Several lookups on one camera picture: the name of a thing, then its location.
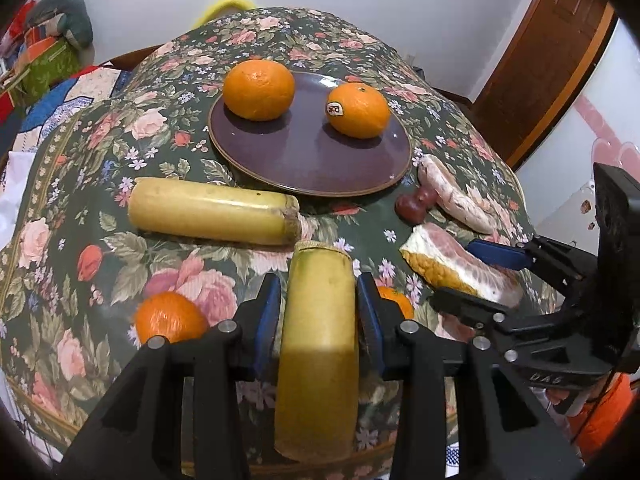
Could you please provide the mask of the dark purple plate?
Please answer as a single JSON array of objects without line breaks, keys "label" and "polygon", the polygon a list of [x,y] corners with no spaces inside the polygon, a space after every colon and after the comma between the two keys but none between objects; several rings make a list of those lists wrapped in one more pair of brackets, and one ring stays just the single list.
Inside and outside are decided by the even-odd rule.
[{"label": "dark purple plate", "polygon": [[216,99],[209,137],[221,156],[243,174],[274,188],[316,197],[356,197],[386,190],[411,166],[408,133],[397,117],[382,136],[351,139],[326,119],[324,104],[342,82],[296,72],[288,111],[271,122],[250,122]]}]

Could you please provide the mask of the grey plush pillow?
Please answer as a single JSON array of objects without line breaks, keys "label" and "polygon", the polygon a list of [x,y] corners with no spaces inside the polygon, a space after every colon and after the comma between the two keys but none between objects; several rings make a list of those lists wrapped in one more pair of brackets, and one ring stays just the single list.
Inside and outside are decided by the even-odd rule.
[{"label": "grey plush pillow", "polygon": [[47,37],[64,38],[75,49],[88,49],[93,30],[85,0],[39,0],[27,13],[26,30],[37,29]]}]

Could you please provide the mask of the floral green bedspread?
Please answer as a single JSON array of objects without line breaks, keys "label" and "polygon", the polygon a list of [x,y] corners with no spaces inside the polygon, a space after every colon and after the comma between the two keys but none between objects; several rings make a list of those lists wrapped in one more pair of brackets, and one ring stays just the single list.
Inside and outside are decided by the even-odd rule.
[{"label": "floral green bedspread", "polygon": [[[292,250],[244,248],[139,232],[128,219],[137,178],[262,188],[226,162],[209,137],[210,110],[239,62],[269,58],[292,72],[364,82],[384,94],[407,133],[408,174],[360,198],[299,196],[303,240],[347,252],[355,276],[406,296],[438,336],[432,288],[399,248],[411,232],[394,201],[418,184],[425,155],[444,162],[458,185],[495,221],[488,238],[505,245],[534,235],[520,182],[456,104],[382,40],[344,18],[309,9],[265,8],[218,18],[163,44],[114,96],[63,115],[37,146],[16,233],[1,251],[1,371],[33,450],[52,479],[80,426],[136,354],[134,312],[146,296],[178,292],[210,324],[253,299],[264,274],[283,288]],[[360,358],[358,418],[342,460],[301,464],[273,446],[276,368],[236,384],[250,473],[261,479],[370,479],[388,474],[401,391]]]}]

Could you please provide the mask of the brown wooden door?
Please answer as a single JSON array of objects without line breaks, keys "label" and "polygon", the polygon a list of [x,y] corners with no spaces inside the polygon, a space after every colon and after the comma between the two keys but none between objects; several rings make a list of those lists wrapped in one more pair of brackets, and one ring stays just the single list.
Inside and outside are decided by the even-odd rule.
[{"label": "brown wooden door", "polygon": [[551,132],[596,68],[617,22],[608,0],[532,0],[473,105],[475,125],[513,169]]}]

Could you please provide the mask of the green storage box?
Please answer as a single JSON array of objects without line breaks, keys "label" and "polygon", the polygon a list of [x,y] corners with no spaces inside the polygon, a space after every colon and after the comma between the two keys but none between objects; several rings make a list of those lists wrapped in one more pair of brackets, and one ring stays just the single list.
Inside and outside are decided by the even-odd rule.
[{"label": "green storage box", "polygon": [[12,98],[21,106],[34,104],[81,69],[78,53],[66,39],[48,38],[47,43],[46,48],[34,44],[38,56],[24,66],[12,87]]}]

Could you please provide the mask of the yellow sugarcane piece lying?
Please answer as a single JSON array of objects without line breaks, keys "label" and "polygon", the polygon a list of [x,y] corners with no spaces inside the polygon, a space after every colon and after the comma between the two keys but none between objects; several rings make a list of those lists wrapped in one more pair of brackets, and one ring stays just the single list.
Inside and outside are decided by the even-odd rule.
[{"label": "yellow sugarcane piece lying", "polygon": [[221,184],[139,178],[128,203],[138,229],[257,246],[292,246],[302,237],[297,198]]}]

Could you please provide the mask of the yellow sugarcane piece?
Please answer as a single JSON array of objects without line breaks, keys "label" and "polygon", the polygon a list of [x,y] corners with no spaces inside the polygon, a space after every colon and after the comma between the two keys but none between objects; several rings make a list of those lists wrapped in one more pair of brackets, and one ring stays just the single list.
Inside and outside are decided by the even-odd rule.
[{"label": "yellow sugarcane piece", "polygon": [[128,203],[138,229],[257,246],[292,246],[302,237],[297,198],[221,184],[139,178]]},{"label": "yellow sugarcane piece", "polygon": [[356,283],[346,252],[295,245],[286,291],[274,447],[289,460],[352,454],[359,393]]}]

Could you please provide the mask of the blue patchwork quilt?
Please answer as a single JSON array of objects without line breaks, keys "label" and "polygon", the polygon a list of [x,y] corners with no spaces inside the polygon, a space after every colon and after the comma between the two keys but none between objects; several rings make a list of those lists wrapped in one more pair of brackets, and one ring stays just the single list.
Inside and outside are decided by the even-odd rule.
[{"label": "blue patchwork quilt", "polygon": [[107,65],[58,84],[27,113],[12,151],[35,153],[55,128],[84,108],[116,96],[130,77],[129,70],[116,70]]}]

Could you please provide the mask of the white sliding door with hearts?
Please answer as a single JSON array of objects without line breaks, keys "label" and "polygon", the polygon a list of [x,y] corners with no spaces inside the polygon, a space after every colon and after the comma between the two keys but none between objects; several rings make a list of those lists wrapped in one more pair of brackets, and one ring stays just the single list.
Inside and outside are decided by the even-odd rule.
[{"label": "white sliding door with hearts", "polygon": [[596,162],[639,177],[639,47],[622,21],[578,97],[516,170],[536,231],[592,254]]}]

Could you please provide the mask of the large orange without sticker view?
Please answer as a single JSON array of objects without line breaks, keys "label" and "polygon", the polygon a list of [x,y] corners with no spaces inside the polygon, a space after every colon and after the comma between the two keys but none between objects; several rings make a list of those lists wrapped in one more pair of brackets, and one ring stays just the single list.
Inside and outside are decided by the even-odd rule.
[{"label": "large orange without sticker view", "polygon": [[233,114],[252,122],[269,122],[285,114],[295,96],[295,78],[271,60],[248,60],[224,78],[222,99]]}]

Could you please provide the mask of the small tangerine left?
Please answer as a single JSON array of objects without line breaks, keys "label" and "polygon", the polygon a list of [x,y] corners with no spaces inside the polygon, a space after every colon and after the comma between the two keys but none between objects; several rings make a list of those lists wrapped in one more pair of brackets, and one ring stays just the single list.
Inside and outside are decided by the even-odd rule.
[{"label": "small tangerine left", "polygon": [[200,338],[208,331],[209,322],[194,302],[178,292],[159,292],[137,308],[134,328],[142,344],[154,336],[179,342]]}]

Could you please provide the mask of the dark red jujube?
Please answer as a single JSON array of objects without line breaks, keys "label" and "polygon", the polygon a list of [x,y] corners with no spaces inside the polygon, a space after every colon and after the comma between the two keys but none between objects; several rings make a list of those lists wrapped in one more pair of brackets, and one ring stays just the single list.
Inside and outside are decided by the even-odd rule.
[{"label": "dark red jujube", "polygon": [[395,212],[409,226],[420,226],[426,217],[426,208],[413,195],[404,194],[395,200]]},{"label": "dark red jujube", "polygon": [[422,185],[414,193],[416,200],[422,205],[425,210],[433,208],[438,201],[438,195],[434,188]]}]

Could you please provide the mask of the small tangerine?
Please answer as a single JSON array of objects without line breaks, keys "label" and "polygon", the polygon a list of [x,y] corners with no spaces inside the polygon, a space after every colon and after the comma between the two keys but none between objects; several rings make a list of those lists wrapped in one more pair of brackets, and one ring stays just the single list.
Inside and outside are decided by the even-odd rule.
[{"label": "small tangerine", "polygon": [[134,328],[142,344],[154,336],[179,342],[200,338],[208,331],[209,322],[194,302],[178,292],[159,292],[137,308]]},{"label": "small tangerine", "polygon": [[404,318],[414,319],[414,307],[407,296],[388,286],[378,286],[378,293],[383,299],[392,300],[397,304]]}]

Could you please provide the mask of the small tangerine right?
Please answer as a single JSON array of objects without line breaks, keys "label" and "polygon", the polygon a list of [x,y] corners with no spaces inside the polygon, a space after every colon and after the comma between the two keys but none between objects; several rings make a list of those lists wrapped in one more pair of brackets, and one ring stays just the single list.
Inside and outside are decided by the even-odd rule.
[{"label": "small tangerine right", "polygon": [[392,300],[397,304],[404,318],[414,319],[414,307],[407,296],[388,286],[378,286],[378,293],[383,299]]}]

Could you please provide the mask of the large orange with sticker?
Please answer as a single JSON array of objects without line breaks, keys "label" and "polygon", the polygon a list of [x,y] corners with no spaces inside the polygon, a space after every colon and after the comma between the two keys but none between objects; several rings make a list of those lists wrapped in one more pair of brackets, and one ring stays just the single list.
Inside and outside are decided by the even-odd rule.
[{"label": "large orange with sticker", "polygon": [[390,108],[381,92],[360,82],[345,82],[326,98],[326,119],[344,136],[373,139],[390,121]]}]

